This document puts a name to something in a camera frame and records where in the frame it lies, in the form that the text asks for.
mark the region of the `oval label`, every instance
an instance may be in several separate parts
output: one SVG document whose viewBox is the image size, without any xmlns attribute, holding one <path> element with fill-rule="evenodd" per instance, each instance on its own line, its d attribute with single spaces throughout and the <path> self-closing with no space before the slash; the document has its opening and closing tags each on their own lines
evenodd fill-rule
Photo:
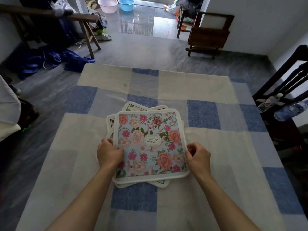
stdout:
<svg viewBox="0 0 308 231">
<path fill-rule="evenodd" d="M 143 138 L 143 143 L 146 146 L 158 146 L 161 144 L 161 137 L 159 135 L 146 135 Z"/>
</svg>

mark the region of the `chair backrest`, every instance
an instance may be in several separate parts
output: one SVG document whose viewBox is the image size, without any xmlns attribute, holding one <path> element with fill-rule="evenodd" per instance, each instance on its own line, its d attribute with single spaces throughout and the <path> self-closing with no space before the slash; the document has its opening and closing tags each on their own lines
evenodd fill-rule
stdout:
<svg viewBox="0 0 308 231">
<path fill-rule="evenodd" d="M 285 81 L 283 81 L 273 92 L 265 95 L 266 93 L 297 61 L 306 61 L 295 69 Z M 272 95 L 283 93 L 280 99 L 285 104 L 291 104 L 297 101 L 304 100 L 308 97 L 308 89 L 293 99 L 287 99 L 285 96 L 294 91 L 298 86 L 308 80 L 308 46 L 300 45 L 297 47 L 291 57 L 277 70 L 277 72 L 257 91 L 252 97 L 254 101 L 258 99 L 267 99 Z"/>
<path fill-rule="evenodd" d="M 222 29 L 200 27 L 203 15 L 217 16 L 225 18 Z M 233 15 L 207 13 L 198 11 L 194 26 L 191 28 L 188 38 L 189 45 L 222 49 L 229 36 L 229 27 L 234 19 Z"/>
</svg>

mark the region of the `blue water bottle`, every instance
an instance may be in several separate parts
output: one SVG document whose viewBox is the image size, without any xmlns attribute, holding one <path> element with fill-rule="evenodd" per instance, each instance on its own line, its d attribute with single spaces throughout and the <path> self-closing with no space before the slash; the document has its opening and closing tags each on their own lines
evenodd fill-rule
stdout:
<svg viewBox="0 0 308 231">
<path fill-rule="evenodd" d="M 308 108 L 308 100 L 299 101 L 283 107 L 282 109 L 274 112 L 274 117 L 281 122 L 284 122 L 292 117 L 295 117 Z"/>
</svg>

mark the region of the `floral pattern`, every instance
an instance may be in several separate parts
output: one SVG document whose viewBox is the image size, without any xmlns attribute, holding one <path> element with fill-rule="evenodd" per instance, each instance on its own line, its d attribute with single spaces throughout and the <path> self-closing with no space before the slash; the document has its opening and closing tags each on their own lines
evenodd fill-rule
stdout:
<svg viewBox="0 0 308 231">
<path fill-rule="evenodd" d="M 157 135 L 160 144 L 147 146 L 146 135 Z M 175 112 L 119 116 L 118 147 L 124 160 L 116 177 L 164 174 L 187 171 Z"/>
</svg>

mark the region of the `person's left hand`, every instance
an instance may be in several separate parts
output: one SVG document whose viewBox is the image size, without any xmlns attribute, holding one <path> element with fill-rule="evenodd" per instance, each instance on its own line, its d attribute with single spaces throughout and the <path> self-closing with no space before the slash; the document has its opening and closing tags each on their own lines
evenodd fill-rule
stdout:
<svg viewBox="0 0 308 231">
<path fill-rule="evenodd" d="M 99 166 L 117 167 L 124 157 L 123 149 L 115 149 L 112 139 L 102 139 L 102 143 L 97 148 L 97 159 Z"/>
</svg>

